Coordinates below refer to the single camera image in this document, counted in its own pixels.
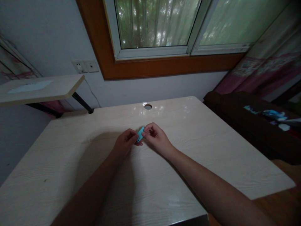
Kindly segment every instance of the wooden floor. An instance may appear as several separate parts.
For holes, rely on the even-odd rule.
[[[277,225],[301,225],[301,165],[292,166],[281,160],[272,160],[283,172],[295,181],[295,188],[254,200],[253,202]],[[211,226],[220,226],[209,214]]]

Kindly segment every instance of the forearm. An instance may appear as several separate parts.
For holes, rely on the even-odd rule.
[[[111,153],[63,208],[52,226],[93,224],[120,163],[121,160]]]
[[[177,149],[165,154],[222,225],[274,225],[245,195]]]

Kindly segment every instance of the right hand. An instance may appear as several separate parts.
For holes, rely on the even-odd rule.
[[[155,149],[167,158],[175,147],[170,143],[164,131],[154,122],[146,125],[142,136],[155,147]]]

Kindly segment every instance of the electrical outlet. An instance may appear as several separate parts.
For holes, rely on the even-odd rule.
[[[71,61],[71,63],[73,64],[75,70],[79,73],[79,74],[82,74],[82,73],[87,73],[87,67],[86,65],[84,64],[83,61]]]
[[[84,63],[86,65],[88,72],[98,72],[99,71],[95,60],[84,61]]]

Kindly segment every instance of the light wood desk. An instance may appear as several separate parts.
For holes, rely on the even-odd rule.
[[[176,148],[250,199],[295,183],[196,97],[66,113],[53,119],[0,188],[1,225],[50,225],[117,136],[157,123]],[[206,214],[176,171],[134,146],[109,187],[98,224],[170,225]]]
[[[62,113],[38,102],[63,100],[72,96],[91,114],[94,109],[75,92],[84,79],[85,76],[80,74],[9,81],[0,85],[0,107],[26,104],[60,118]]]

